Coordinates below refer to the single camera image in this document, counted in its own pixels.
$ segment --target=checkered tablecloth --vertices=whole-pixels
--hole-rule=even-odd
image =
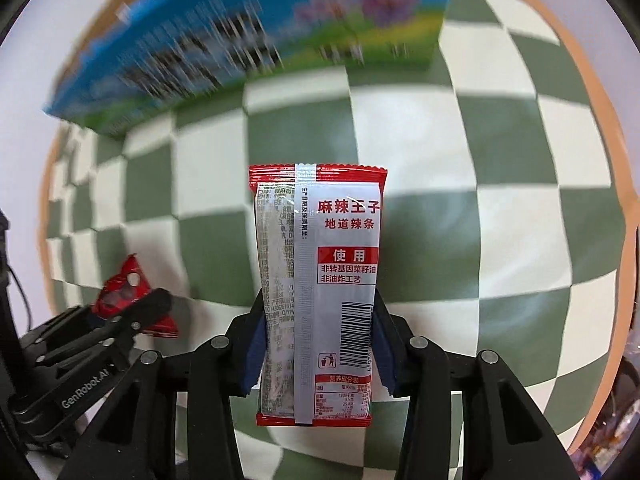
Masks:
[[[388,169],[378,286],[447,351],[497,351],[568,446],[609,351],[624,220],[567,49],[521,0],[451,0],[427,72],[333,67],[253,82],[136,127],[70,126],[49,202],[58,309],[91,302],[128,253],[176,295],[189,351],[259,287],[247,165]],[[370,428],[258,428],[234,399],[247,478],[393,478],[407,400],[376,377]],[[452,395],[450,477],[462,470]],[[184,446],[184,409],[178,410]]]

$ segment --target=white wall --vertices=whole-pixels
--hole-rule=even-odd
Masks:
[[[606,0],[542,0],[574,35],[613,102],[640,192],[640,54]]]
[[[38,192],[59,121],[42,112],[72,42],[105,0],[31,0],[0,45],[0,208],[11,222],[10,264],[30,300],[34,326],[50,313],[38,258]],[[26,315],[10,287],[18,332]]]

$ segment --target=snack package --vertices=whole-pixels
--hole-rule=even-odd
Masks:
[[[251,166],[267,321],[261,426],[368,426],[386,170]]]
[[[92,312],[103,319],[119,314],[125,307],[151,292],[135,254],[130,254],[122,264],[120,272],[111,276],[105,283],[92,306]],[[145,328],[143,334],[155,337],[178,337],[178,327],[169,316],[159,319],[154,325]]]

